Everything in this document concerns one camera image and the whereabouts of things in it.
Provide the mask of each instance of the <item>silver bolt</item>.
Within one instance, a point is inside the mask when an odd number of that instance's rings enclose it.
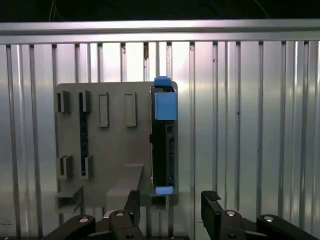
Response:
[[[117,217],[121,217],[121,216],[123,216],[123,215],[125,215],[122,211],[118,211],[118,212],[116,212],[115,213],[115,215],[117,216]]]
[[[226,214],[230,217],[233,217],[234,215],[236,215],[234,211],[227,211]]]
[[[81,218],[81,219],[79,220],[79,222],[83,224],[83,223],[88,222],[88,220],[89,220],[88,218],[83,217],[83,218]]]
[[[270,216],[265,216],[263,219],[266,220],[269,223],[272,223],[274,221],[274,219],[272,217],[270,217]]]

